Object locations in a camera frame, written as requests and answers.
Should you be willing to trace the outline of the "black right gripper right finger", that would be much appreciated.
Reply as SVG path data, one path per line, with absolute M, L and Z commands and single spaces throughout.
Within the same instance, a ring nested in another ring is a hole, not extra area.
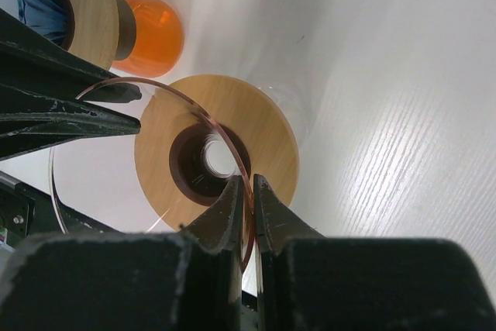
M 262 330 L 493 330 L 495 310 L 457 243 L 331 238 L 253 179 Z

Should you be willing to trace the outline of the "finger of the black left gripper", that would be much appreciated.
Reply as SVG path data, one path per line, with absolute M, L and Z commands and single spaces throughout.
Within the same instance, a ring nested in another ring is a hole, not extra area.
M 116 75 L 63 50 L 1 13 L 1 158 L 84 138 L 133 135 L 140 122 L 102 103 L 142 98 Z

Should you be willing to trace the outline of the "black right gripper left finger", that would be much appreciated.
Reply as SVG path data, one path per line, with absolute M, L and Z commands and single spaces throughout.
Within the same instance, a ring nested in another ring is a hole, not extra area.
M 176 233 L 38 234 L 1 277 L 3 330 L 238 330 L 243 181 Z

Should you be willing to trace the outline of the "blue glass dripper cone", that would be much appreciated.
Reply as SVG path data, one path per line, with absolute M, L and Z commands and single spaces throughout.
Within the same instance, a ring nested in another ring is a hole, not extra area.
M 75 21 L 69 0 L 1 0 L 1 9 L 59 47 L 70 47 Z

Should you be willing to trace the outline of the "pink glass dripper cone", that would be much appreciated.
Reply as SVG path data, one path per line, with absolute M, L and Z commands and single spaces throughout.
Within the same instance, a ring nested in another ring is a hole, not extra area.
M 134 134 L 96 137 L 50 151 L 50 196 L 65 233 L 63 207 L 103 229 L 174 235 L 219 202 L 230 181 L 241 185 L 240 261 L 253 249 L 249 173 L 239 141 L 185 94 L 145 78 L 113 78 L 78 100 L 136 119 Z

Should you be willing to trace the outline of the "orange glass flask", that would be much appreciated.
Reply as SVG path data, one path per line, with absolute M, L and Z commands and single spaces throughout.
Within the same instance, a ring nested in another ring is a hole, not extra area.
M 119 41 L 112 67 L 145 78 L 170 71 L 179 60 L 184 30 L 162 0 L 116 0 Z

